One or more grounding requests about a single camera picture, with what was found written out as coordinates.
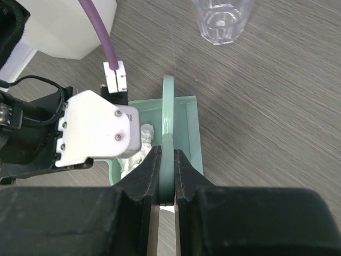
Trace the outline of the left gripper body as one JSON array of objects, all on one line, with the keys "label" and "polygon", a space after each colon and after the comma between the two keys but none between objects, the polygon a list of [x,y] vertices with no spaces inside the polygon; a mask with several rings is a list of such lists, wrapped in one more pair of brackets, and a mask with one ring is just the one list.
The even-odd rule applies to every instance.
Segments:
[{"label": "left gripper body", "polygon": [[32,102],[1,92],[1,184],[38,175],[89,169],[96,159],[85,163],[56,167],[60,159],[56,141],[61,138],[59,119],[64,116],[67,101],[77,95],[72,87]]}]

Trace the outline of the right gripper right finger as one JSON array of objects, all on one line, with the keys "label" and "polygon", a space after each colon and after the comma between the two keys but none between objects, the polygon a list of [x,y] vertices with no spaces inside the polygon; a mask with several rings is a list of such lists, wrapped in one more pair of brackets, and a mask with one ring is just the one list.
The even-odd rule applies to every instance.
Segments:
[{"label": "right gripper right finger", "polygon": [[177,255],[340,255],[322,197],[305,188],[216,186],[174,152]]}]

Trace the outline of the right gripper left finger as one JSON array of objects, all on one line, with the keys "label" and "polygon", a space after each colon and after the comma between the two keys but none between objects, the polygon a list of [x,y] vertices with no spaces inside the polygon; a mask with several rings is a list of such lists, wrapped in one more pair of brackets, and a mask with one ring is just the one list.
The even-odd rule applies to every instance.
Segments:
[{"label": "right gripper left finger", "polygon": [[156,255],[161,148],[111,187],[1,191],[1,255]]}]

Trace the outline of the green hand brush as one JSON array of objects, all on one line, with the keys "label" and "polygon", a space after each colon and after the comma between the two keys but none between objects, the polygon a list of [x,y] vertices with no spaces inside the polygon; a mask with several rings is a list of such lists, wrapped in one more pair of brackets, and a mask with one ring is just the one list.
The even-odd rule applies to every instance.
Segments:
[{"label": "green hand brush", "polygon": [[174,204],[174,98],[174,77],[165,76],[163,79],[162,142],[158,186],[158,201],[161,206]]}]

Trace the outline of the green dustpan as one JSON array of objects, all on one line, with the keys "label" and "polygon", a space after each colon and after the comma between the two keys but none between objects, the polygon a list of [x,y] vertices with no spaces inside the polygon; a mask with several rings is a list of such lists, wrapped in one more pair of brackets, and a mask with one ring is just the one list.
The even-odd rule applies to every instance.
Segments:
[{"label": "green dustpan", "polygon": [[[162,142],[162,100],[136,100],[129,102],[140,112],[140,123],[154,128],[153,146]],[[201,174],[204,173],[200,143],[197,98],[195,96],[174,99],[173,143],[175,149],[182,150],[191,165]]]}]

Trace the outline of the paper scrap back large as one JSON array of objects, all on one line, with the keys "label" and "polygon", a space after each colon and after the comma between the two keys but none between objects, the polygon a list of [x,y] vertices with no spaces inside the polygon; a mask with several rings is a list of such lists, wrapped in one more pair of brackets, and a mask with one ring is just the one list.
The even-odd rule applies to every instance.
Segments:
[{"label": "paper scrap back large", "polygon": [[132,170],[138,167],[152,148],[154,138],[154,128],[151,124],[143,124],[141,126],[141,149],[135,155],[129,158],[119,158],[118,163],[121,167],[120,177],[123,179]]}]

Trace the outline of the white translucent trash bin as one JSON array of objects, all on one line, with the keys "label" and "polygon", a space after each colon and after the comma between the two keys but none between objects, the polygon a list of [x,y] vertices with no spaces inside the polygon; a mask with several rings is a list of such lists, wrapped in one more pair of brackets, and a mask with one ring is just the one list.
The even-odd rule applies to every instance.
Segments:
[{"label": "white translucent trash bin", "polygon": [[110,41],[116,1],[20,1],[30,13],[21,41],[49,56],[80,60],[102,46],[107,61],[117,57]]}]

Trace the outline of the clear plastic cup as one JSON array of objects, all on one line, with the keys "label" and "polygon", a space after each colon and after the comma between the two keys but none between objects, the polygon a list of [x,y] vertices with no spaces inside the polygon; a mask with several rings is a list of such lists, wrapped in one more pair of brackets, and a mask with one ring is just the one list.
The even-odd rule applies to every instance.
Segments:
[{"label": "clear plastic cup", "polygon": [[193,1],[201,36],[213,45],[233,43],[244,31],[254,3],[252,0]]}]

